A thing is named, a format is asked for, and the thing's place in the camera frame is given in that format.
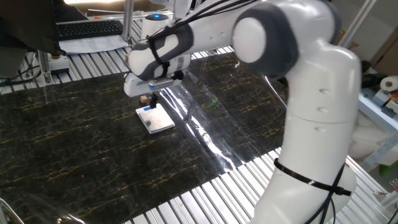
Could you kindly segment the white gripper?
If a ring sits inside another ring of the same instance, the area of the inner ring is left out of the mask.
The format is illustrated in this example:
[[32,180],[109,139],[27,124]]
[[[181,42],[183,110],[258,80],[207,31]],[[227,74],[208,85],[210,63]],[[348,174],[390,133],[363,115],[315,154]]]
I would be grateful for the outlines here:
[[[124,76],[124,92],[129,97],[146,95],[148,93],[161,90],[174,85],[181,84],[181,80],[173,80],[169,77],[158,78],[155,80],[143,81],[133,73]],[[150,108],[156,108],[158,96],[156,93],[151,94],[149,100]]]

